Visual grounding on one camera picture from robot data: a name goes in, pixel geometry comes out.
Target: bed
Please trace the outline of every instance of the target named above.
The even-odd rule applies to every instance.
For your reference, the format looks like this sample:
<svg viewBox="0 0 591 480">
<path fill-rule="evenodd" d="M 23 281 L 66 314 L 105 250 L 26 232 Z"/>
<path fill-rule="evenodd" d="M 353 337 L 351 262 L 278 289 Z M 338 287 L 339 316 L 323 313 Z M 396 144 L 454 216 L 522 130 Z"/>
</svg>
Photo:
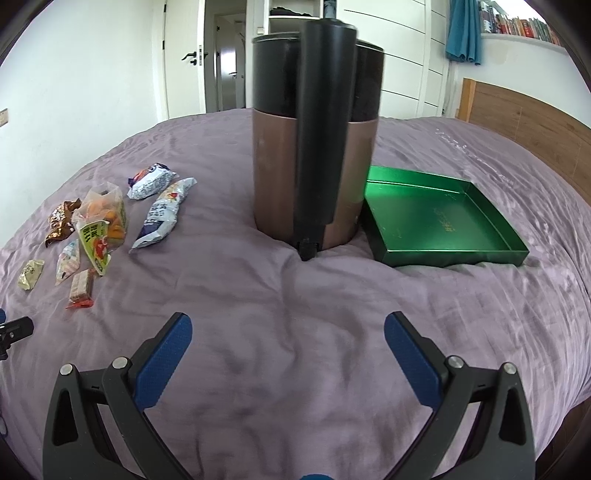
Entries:
<svg viewBox="0 0 591 480">
<path fill-rule="evenodd" d="M 147 414 L 196 478 L 383 478 L 430 414 L 385 343 L 384 319 L 394 310 L 446 355 L 495 369 L 515 363 L 540 454 L 569 410 L 591 396 L 591 209 L 583 198 L 533 154 L 478 125 L 381 119 L 374 164 L 474 182 L 529 246 L 528 258 L 520 268 L 393 269 L 372 259 L 360 231 L 304 263 L 255 227 L 251 128 L 251 112 L 235 110 L 137 134 L 65 182 L 0 250 L 1 306 L 9 318 L 35 321 L 34 334 L 0 364 L 7 445 L 24 468 L 41 478 L 60 367 L 103 368 L 176 311 L 192 318 L 194 340 Z M 130 255 L 153 199 L 127 200 L 129 234 L 95 284 L 95 305 L 65 310 L 69 282 L 54 286 L 63 244 L 43 246 L 47 216 L 106 180 L 123 189 L 155 161 L 198 182 L 175 230 Z M 44 259 L 46 271 L 26 293 L 16 283 L 30 258 Z M 440 471 L 459 455 L 474 414 Z"/>
<path fill-rule="evenodd" d="M 533 152 L 591 205 L 591 130 L 544 102 L 506 88 L 463 80 L 456 118 L 497 132 Z M 543 480 L 586 478 L 591 400 L 571 410 L 537 461 Z"/>
</svg>

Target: blue curtain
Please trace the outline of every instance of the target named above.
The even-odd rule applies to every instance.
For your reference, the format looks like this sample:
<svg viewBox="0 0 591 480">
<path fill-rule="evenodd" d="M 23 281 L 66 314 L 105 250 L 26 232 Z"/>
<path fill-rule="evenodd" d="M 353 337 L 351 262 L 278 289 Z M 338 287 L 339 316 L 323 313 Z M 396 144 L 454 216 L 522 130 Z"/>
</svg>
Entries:
<svg viewBox="0 0 591 480">
<path fill-rule="evenodd" d="M 445 52 L 450 60 L 480 65 L 482 39 L 478 0 L 452 0 Z"/>
</svg>

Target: brown cylindrical container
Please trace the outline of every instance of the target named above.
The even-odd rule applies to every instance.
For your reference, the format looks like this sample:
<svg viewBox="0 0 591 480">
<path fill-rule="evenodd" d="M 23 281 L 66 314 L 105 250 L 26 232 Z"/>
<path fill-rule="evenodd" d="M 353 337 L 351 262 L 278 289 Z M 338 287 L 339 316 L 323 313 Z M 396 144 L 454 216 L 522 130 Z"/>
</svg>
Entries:
<svg viewBox="0 0 591 480">
<path fill-rule="evenodd" d="M 355 234 L 384 52 L 334 20 L 253 44 L 255 221 L 307 260 Z"/>
</svg>

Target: orange snack pack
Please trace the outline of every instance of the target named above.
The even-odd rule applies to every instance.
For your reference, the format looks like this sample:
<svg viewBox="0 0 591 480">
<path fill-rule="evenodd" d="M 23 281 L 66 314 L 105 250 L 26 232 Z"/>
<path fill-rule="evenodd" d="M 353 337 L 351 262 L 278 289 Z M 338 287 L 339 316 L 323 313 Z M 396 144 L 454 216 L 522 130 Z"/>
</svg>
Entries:
<svg viewBox="0 0 591 480">
<path fill-rule="evenodd" d="M 117 185 L 109 182 L 93 187 L 80 208 L 72 215 L 72 222 L 78 233 L 86 225 L 101 220 L 107 225 L 106 237 L 109 249 L 122 245 L 127 229 L 123 194 Z"/>
</svg>

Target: metal screw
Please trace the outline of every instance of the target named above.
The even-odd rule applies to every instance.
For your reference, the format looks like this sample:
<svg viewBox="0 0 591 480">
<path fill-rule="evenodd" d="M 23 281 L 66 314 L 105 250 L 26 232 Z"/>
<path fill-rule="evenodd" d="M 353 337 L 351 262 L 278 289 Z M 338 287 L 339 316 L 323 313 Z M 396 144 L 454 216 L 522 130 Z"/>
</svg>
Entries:
<svg viewBox="0 0 591 480">
<path fill-rule="evenodd" d="M 125 368 L 127 366 L 127 359 L 124 356 L 118 356 L 115 360 L 113 360 L 113 368 L 117 370 L 121 368 Z"/>
<path fill-rule="evenodd" d="M 70 375 L 74 370 L 72 364 L 65 364 L 63 367 L 60 368 L 60 375 Z"/>
<path fill-rule="evenodd" d="M 447 363 L 453 368 L 462 368 L 464 366 L 464 360 L 456 355 L 452 355 L 450 358 L 448 358 Z"/>
<path fill-rule="evenodd" d="M 503 368 L 505 369 L 505 372 L 507 372 L 509 375 L 514 375 L 517 373 L 517 367 L 513 365 L 511 362 L 505 363 L 503 365 Z"/>
</svg>

